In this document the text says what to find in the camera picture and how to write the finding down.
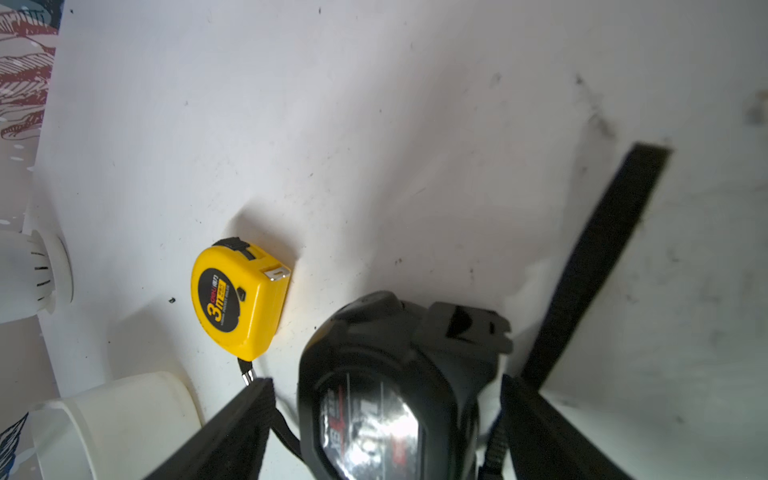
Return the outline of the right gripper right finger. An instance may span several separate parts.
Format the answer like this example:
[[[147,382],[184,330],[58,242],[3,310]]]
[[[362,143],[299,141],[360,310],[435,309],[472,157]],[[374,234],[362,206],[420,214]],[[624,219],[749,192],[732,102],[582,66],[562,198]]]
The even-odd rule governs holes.
[[[503,378],[501,407],[518,479],[630,479],[521,378]]]

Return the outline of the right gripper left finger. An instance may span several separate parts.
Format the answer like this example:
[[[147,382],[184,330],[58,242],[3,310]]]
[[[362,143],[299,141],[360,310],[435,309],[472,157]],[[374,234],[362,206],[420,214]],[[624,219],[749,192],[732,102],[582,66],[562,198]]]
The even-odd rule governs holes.
[[[150,479],[256,479],[276,411],[273,382],[246,386]]]

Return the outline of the yellow tape measure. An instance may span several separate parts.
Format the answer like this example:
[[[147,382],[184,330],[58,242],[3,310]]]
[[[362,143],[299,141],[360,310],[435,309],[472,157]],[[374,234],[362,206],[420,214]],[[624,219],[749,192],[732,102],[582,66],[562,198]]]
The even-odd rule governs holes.
[[[224,238],[196,258],[190,294],[204,332],[238,361],[245,384],[280,323],[291,270],[259,246]]]

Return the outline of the white storage box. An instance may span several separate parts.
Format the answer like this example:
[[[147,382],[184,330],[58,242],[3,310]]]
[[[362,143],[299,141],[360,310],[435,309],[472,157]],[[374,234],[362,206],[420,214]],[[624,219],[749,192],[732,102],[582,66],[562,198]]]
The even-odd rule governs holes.
[[[181,380],[153,372],[39,403],[27,426],[44,479],[143,479],[201,422]]]

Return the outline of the white utensil cup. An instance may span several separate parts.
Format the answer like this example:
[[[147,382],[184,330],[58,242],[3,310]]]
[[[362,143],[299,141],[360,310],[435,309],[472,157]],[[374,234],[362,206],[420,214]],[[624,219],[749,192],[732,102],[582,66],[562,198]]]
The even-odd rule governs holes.
[[[62,240],[41,229],[1,233],[1,321],[49,313],[73,301],[74,283]]]

